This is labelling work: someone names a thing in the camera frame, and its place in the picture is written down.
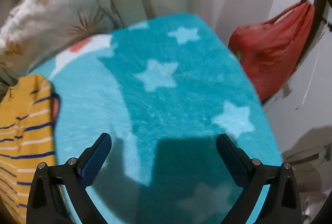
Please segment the person's left hand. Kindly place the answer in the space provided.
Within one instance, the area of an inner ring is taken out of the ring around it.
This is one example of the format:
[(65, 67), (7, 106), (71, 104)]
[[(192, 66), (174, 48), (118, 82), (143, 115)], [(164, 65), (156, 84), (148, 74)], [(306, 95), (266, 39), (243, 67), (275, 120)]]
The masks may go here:
[(52, 94), (51, 97), (51, 116), (52, 121), (56, 122), (60, 110), (60, 97), (58, 94)]

